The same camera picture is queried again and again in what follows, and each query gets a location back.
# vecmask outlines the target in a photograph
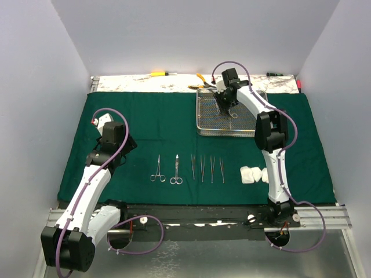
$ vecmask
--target forceps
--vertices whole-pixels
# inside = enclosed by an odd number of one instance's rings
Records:
[[[156,174],[155,175],[151,175],[150,176],[150,180],[151,181],[155,181],[157,177],[159,177],[159,179],[160,179],[161,182],[164,182],[166,180],[165,175],[162,175],[160,173],[160,155],[158,155],[158,159],[157,159],[157,170],[156,170]]]
[[[175,157],[175,177],[172,177],[170,179],[171,184],[181,184],[183,182],[183,179],[178,177],[178,168],[179,168],[179,156],[176,155]]]

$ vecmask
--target metal tray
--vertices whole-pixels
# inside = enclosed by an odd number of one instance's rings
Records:
[[[256,119],[243,105],[230,109],[230,115],[220,113],[213,93],[216,89],[198,89],[196,95],[197,133],[203,136],[254,137]],[[267,100],[264,91],[257,91]]]

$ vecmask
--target white knob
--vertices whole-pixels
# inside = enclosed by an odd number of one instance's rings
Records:
[[[299,222],[299,221],[300,221],[300,215],[294,213],[294,214],[292,215],[292,219],[293,219],[293,221],[295,221],[295,222]]]
[[[147,218],[147,217],[141,217],[141,218],[139,219],[139,222],[142,223],[142,224],[147,223],[147,221],[148,221],[148,218]]]
[[[253,214],[248,215],[248,222],[249,223],[253,223],[253,222],[255,222],[255,220],[256,220],[256,218]]]

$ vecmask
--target screwdriver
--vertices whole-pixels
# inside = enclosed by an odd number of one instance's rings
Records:
[[[267,76],[283,76],[283,74],[275,74],[273,72],[267,72]]]
[[[177,75],[176,72],[168,73],[166,71],[151,72],[151,76],[167,76],[167,75]]]

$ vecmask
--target wire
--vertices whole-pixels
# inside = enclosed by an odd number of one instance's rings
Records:
[[[292,142],[289,144],[289,145],[287,145],[286,147],[284,147],[284,148],[282,148],[279,152],[278,152],[278,155],[277,155],[277,158],[278,158],[278,175],[279,175],[279,182],[280,182],[280,184],[281,184],[281,187],[283,188],[283,190],[285,191],[285,193],[288,195],[288,197],[289,197],[289,199],[294,203],[294,204],[296,204],[297,206],[299,206],[299,205],[302,205],[302,204],[306,204],[306,205],[308,205],[308,206],[310,206],[310,207],[312,207],[312,208],[314,208],[317,212],[318,212],[318,214],[319,214],[319,216],[321,217],[321,220],[322,220],[322,224],[323,224],[323,232],[322,232],[322,237],[320,238],[320,240],[314,245],[314,246],[312,246],[312,247],[310,247],[310,248],[307,248],[307,249],[303,249],[303,250],[292,250],[292,249],[288,249],[288,248],[284,248],[284,247],[280,247],[280,246],[276,246],[276,245],[274,245],[270,240],[269,240],[269,238],[266,236],[265,238],[267,239],[267,241],[271,244],[271,247],[273,247],[273,248],[276,248],[276,249],[279,249],[279,250],[282,250],[282,251],[286,251],[286,252],[291,252],[291,253],[303,253],[303,252],[308,252],[308,251],[312,251],[313,249],[316,249],[318,246],[320,246],[321,244],[322,244],[322,242],[324,241],[324,239],[325,239],[325,237],[326,237],[326,223],[325,223],[325,218],[323,217],[323,215],[322,215],[322,213],[320,212],[320,210],[314,205],[314,204],[312,204],[312,203],[310,203],[310,202],[308,202],[308,201],[300,201],[300,202],[297,202],[295,199],[294,199],[294,197],[289,193],[289,191],[288,191],[288,189],[286,189],[286,187],[285,187],[285,183],[283,182],[283,175],[282,175],[282,167],[281,167],[281,153],[283,152],[283,151],[287,151],[289,148],[291,148],[294,144],[295,144],[295,142],[296,142],[296,140],[297,140],[297,134],[298,134],[298,131],[297,131],[297,126],[296,126],[296,124],[295,124],[295,122],[294,122],[294,120],[287,114],[287,113],[285,113],[285,112],[283,112],[282,110],[280,110],[280,109],[278,109],[278,108],[276,108],[276,107],[272,107],[272,106],[269,106],[269,105],[267,105],[265,102],[264,102],[264,100],[253,90],[253,88],[252,88],[252,86],[251,86],[251,79],[250,79],[250,73],[249,73],[249,71],[248,71],[248,69],[244,66],[244,65],[242,65],[241,63],[238,63],[238,62],[234,62],[234,61],[225,61],[225,62],[222,62],[222,63],[220,63],[220,64],[218,64],[215,68],[214,68],[214,70],[213,70],[213,72],[212,72],[212,78],[213,78],[213,80],[215,80],[214,79],[214,73],[215,73],[215,70],[220,66],[220,65],[223,65],[223,64],[226,64],[226,63],[233,63],[233,64],[237,64],[237,65],[239,65],[239,66],[241,66],[244,70],[245,70],[245,72],[246,72],[246,74],[247,74],[247,76],[248,76],[248,80],[249,80],[249,84],[248,84],[248,86],[249,86],[249,90],[250,90],[250,92],[252,93],[252,95],[264,106],[264,107],[266,107],[266,108],[268,108],[268,109],[272,109],[272,110],[274,110],[274,111],[276,111],[276,112],[278,112],[278,113],[280,113],[281,115],[283,115],[283,116],[285,116],[290,122],[291,122],[291,124],[293,125],[293,127],[294,127],[294,138],[293,138],[293,140],[292,140]]]
[[[72,274],[72,271],[73,270],[70,270],[66,276],[63,276],[62,272],[61,272],[61,268],[60,268],[60,249],[61,249],[61,245],[62,245],[62,241],[63,241],[63,237],[67,231],[67,228],[68,226],[70,225],[71,223],[71,220],[73,219],[73,216],[75,214],[75,211],[77,209],[77,206],[81,200],[81,197],[83,195],[83,193],[85,192],[86,188],[88,187],[88,185],[90,184],[90,182],[92,181],[92,179],[94,179],[94,177],[96,176],[96,174],[99,173],[100,170],[102,170],[103,168],[105,168],[112,160],[115,159],[115,157],[121,152],[121,150],[123,149],[123,147],[125,146],[126,144],[126,141],[128,140],[128,137],[129,137],[129,125],[128,125],[128,122],[126,121],[125,117],[120,113],[118,112],[117,110],[115,109],[112,109],[112,108],[101,108],[101,109],[98,109],[93,117],[92,117],[92,121],[94,121],[95,119],[95,116],[101,112],[101,111],[111,111],[111,112],[114,112],[116,113],[117,115],[119,115],[121,117],[121,119],[123,120],[123,122],[125,123],[125,138],[123,139],[122,141],[122,144],[121,146],[118,148],[118,150],[109,158],[107,159],[106,162],[104,162],[91,176],[90,178],[88,179],[88,182],[86,182],[83,186],[83,188],[81,189],[78,197],[76,198],[76,202],[74,204],[74,206],[72,207],[72,210],[71,210],[71,214],[70,214],[70,218],[68,218],[66,220],[66,224],[65,226],[63,227],[62,231],[61,231],[61,234],[59,236],[59,239],[58,239],[58,242],[57,242],[57,249],[56,249],[56,269],[57,269],[57,274],[58,274],[58,277],[59,278],[68,278],[71,276]]]
[[[282,231],[282,230],[283,230],[287,225],[288,225],[288,222],[285,221],[284,225],[282,226],[281,230],[279,231],[279,234],[280,234],[280,235],[283,234],[283,231]]]
[[[130,221],[130,235],[133,233],[133,221]]]
[[[125,220],[125,221],[122,221],[119,224],[116,224],[111,229],[116,228],[116,227],[119,227],[119,226],[121,226],[121,225],[123,225],[125,223],[128,223],[130,221],[133,221],[133,220],[136,220],[136,219],[139,219],[139,218],[142,218],[142,217],[152,218],[152,219],[156,220],[158,222],[160,228],[161,228],[161,237],[160,237],[160,240],[158,241],[158,243],[155,245],[155,247],[153,247],[153,248],[151,248],[149,250],[140,251],[140,252],[131,252],[131,251],[125,251],[125,250],[115,249],[115,248],[112,247],[111,242],[110,242],[110,238],[107,235],[107,244],[109,246],[109,250],[113,250],[113,251],[116,251],[117,253],[121,253],[121,254],[129,254],[129,255],[144,255],[144,254],[148,254],[148,253],[156,250],[161,245],[161,243],[163,241],[163,234],[164,234],[163,225],[162,225],[161,221],[157,217],[154,217],[154,216],[151,216],[151,215],[135,216],[135,217],[129,218],[129,219]]]

